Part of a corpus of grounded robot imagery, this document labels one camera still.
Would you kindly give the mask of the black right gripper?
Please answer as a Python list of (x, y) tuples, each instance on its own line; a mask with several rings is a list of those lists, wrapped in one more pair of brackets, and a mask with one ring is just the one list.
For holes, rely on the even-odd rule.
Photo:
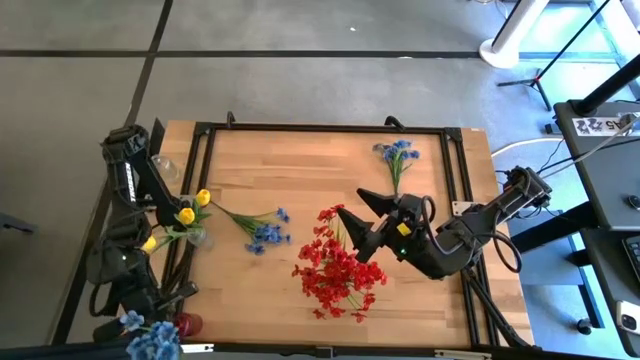
[(344, 208), (337, 210), (358, 262), (368, 263), (379, 248), (388, 247), (399, 261), (429, 264), (433, 240), (430, 224), (435, 218), (435, 202), (431, 196), (406, 194), (397, 198), (364, 188), (358, 188), (356, 193), (379, 218), (386, 216), (378, 229), (372, 231), (373, 222), (366, 222)]

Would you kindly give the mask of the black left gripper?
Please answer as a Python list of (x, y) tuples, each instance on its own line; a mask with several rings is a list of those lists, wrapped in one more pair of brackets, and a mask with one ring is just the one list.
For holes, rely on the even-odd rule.
[(124, 314), (135, 311), (146, 321), (169, 320), (179, 301), (199, 291), (192, 281), (172, 292), (163, 291), (149, 255), (137, 248), (92, 250), (87, 280), (93, 285), (88, 306), (92, 317), (116, 317), (122, 308)]

